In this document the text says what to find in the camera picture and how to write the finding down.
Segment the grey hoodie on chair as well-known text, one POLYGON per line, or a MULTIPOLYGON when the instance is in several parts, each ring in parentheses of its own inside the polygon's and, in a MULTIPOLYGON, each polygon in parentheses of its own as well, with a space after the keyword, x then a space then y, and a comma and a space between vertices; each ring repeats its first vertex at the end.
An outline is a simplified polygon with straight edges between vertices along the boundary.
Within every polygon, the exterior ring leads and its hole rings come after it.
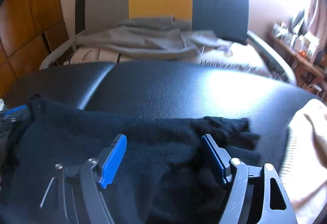
POLYGON ((81 47, 96 47, 131 58, 177 60, 199 56, 205 47, 227 51, 233 42, 212 30, 193 30, 189 21, 169 17, 132 18, 92 35, 76 37, 81 47))

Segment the grey orange black chair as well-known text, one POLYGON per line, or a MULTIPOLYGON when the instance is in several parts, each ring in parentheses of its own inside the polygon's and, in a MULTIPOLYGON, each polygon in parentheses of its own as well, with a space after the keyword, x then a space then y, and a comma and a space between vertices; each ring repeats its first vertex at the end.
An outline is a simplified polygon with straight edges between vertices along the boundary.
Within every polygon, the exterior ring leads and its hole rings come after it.
POLYGON ((120 21, 141 17, 185 21, 194 30, 211 30, 226 41, 252 41, 280 80, 296 84, 287 62, 248 29, 249 11, 249 0, 75 0, 75 32, 77 36, 98 33, 120 21))

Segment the beige garment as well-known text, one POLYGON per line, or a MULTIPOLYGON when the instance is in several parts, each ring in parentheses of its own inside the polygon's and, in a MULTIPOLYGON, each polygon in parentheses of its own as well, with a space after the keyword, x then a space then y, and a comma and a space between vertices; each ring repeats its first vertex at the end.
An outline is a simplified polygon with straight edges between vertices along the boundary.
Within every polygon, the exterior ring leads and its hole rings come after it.
POLYGON ((317 99, 298 110, 279 177, 298 223, 317 223, 326 213, 326 105, 317 99))

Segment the black knit sweater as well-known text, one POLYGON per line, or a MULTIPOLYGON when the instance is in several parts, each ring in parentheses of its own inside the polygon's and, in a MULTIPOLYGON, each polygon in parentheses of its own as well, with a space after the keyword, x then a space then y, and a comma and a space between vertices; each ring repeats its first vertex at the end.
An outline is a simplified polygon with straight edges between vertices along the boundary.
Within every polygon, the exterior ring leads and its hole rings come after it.
POLYGON ((115 223, 216 223, 224 190, 202 137, 261 159, 246 118, 133 118, 33 97, 1 113, 1 128, 1 223, 87 223, 83 191, 100 195, 115 223))

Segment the wooden wardrobe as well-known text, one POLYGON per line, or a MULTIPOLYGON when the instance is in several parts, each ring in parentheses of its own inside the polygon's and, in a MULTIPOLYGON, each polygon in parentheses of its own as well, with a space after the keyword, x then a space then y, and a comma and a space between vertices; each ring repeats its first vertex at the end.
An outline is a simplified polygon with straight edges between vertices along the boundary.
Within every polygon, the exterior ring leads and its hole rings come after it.
POLYGON ((3 0, 1 97, 67 40, 60 0, 3 0))

